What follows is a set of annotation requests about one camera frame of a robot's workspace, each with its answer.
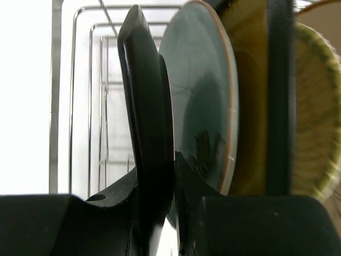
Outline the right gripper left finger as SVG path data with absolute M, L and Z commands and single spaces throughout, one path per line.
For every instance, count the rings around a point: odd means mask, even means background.
M 156 255 L 160 226 L 141 231 L 137 174 L 84 201 L 69 194 L 1 197 L 1 255 Z

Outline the yellow square black-rimmed plate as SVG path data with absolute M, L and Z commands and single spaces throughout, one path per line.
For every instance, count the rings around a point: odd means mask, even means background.
M 230 196 L 290 193 L 295 137 L 292 1 L 211 1 L 234 49 L 240 132 Z

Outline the yellow woven round plate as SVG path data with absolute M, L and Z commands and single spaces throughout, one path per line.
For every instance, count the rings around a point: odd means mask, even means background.
M 324 203 L 340 181 L 340 56 L 295 24 L 296 158 L 291 192 Z

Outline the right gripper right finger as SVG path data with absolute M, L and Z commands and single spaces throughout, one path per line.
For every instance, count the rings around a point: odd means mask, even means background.
M 337 232 L 308 196 L 223 196 L 175 155 L 179 255 L 336 255 Z

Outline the beige bird plate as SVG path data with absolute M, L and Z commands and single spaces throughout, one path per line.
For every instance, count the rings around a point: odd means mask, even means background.
M 296 21 L 322 34 L 340 55 L 340 1 L 320 1 L 296 14 Z

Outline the teal square plate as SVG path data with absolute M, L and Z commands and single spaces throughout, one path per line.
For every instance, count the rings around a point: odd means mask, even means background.
M 164 58 L 142 9 L 133 5 L 120 29 L 118 55 L 139 187 L 140 229 L 162 225 L 173 199 L 172 101 Z

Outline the light green flower plate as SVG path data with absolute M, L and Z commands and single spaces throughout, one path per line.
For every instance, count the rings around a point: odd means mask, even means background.
M 168 24 L 159 48 L 168 70 L 175 149 L 222 195 L 234 173 L 239 129 L 237 64 L 214 9 L 187 2 Z

